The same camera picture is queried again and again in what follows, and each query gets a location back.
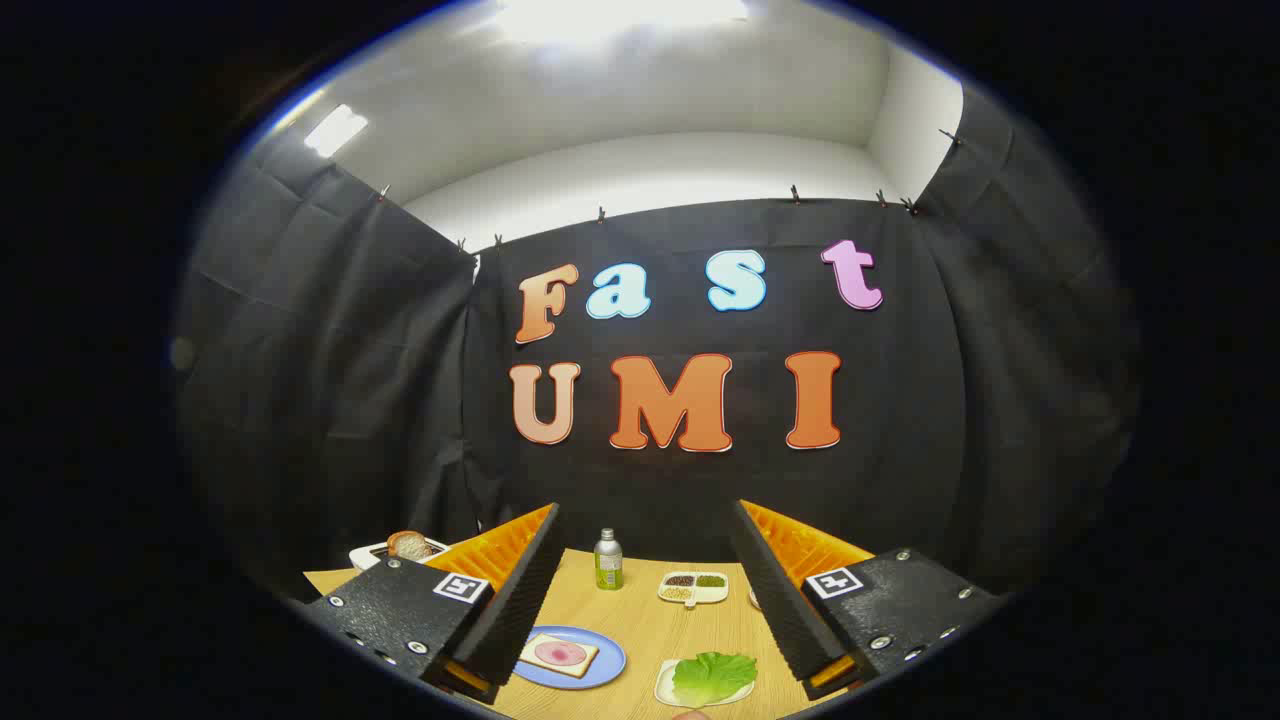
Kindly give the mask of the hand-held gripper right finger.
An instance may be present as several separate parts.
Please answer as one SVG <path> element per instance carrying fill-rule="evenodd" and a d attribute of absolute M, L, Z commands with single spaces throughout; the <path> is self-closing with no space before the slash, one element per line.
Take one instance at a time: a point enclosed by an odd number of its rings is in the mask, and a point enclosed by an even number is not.
<path fill-rule="evenodd" d="M 904 673 L 1004 606 L 920 550 L 870 553 L 746 500 L 732 515 L 736 557 L 809 700 Z"/>

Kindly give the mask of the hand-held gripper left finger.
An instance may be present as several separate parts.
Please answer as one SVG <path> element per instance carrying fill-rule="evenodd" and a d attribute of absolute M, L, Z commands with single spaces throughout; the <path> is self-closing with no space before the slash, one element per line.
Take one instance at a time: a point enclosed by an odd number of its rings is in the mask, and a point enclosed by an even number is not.
<path fill-rule="evenodd" d="M 559 514 L 548 503 L 425 562 L 385 557 L 306 603 L 305 616 L 411 682 L 490 705 L 559 566 Z"/>

